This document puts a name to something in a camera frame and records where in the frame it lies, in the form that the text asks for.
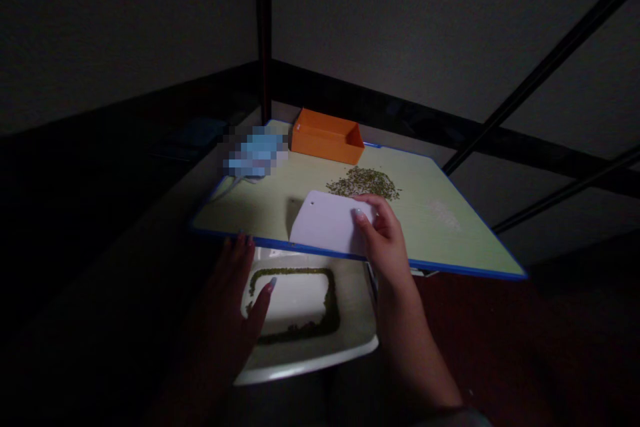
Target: orange box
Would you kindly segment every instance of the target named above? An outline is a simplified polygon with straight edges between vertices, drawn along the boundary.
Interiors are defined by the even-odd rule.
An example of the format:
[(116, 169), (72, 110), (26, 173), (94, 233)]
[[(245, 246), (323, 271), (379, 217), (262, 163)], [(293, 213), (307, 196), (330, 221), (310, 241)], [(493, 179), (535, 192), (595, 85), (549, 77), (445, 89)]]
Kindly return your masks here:
[(357, 123), (302, 109), (293, 126), (291, 150), (356, 165), (365, 144)]

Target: wall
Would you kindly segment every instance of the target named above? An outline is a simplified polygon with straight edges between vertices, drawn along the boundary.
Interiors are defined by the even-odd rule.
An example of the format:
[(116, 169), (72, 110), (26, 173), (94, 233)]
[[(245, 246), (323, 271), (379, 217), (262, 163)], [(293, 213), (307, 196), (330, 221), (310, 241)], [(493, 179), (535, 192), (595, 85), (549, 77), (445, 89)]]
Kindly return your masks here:
[[(428, 107), (420, 113), (409, 106), (428, 137), (442, 124), (434, 110), (484, 122), (597, 1), (273, 0), (273, 57)], [(503, 124), (511, 143), (503, 130), (493, 145), (517, 147), (522, 163), (512, 153), (475, 152), (453, 172), (452, 182), (490, 226), (640, 143), (639, 19), (640, 0), (629, 0)], [(397, 100), (381, 101), (380, 110), (398, 110)], [(392, 117), (408, 118), (406, 111)], [(439, 145), (473, 135), (455, 130)], [(578, 158), (581, 172), (561, 167)], [(531, 265), (640, 228), (639, 198), (591, 188), (501, 239)]]
[(273, 57), (484, 121), (597, 0), (273, 0)]
[(0, 135), (257, 59), (255, 0), (3, 0)]

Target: fingernail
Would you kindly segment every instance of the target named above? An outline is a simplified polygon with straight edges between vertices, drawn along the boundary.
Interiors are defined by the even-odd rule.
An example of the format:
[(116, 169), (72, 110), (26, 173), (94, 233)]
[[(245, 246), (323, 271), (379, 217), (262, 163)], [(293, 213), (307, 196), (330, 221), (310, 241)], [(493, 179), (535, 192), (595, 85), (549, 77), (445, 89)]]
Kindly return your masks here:
[(353, 213), (355, 214), (355, 218), (358, 220), (364, 220), (366, 215), (360, 209), (353, 209)]

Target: left hand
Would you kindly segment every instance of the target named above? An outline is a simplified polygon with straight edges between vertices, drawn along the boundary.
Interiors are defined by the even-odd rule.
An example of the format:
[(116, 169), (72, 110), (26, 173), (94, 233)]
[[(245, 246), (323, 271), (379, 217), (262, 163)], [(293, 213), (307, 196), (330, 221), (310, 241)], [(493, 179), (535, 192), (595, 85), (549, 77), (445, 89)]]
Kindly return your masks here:
[(265, 323), (272, 284), (262, 289), (247, 319), (240, 310), (254, 251), (252, 236), (240, 233), (233, 247), (225, 238), (215, 270), (185, 322), (186, 354), (204, 363), (216, 390), (229, 387), (242, 371)]

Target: white plastic tray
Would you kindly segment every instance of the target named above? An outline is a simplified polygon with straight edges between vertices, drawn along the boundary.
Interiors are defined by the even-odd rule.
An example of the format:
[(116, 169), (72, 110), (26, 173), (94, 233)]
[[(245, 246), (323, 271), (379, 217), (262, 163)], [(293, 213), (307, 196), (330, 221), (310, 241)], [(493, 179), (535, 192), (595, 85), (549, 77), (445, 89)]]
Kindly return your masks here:
[[(369, 273), (363, 262), (257, 248), (249, 281), (241, 304), (255, 300), (271, 276), (261, 276), (253, 296), (249, 282), (265, 268), (329, 268), (335, 278), (340, 326), (332, 334), (271, 345), (257, 345), (235, 385), (256, 384), (305, 374), (330, 367), (372, 352), (378, 346)], [(276, 275), (263, 334), (283, 332), (291, 324), (317, 321), (324, 313), (328, 279), (322, 274)]]

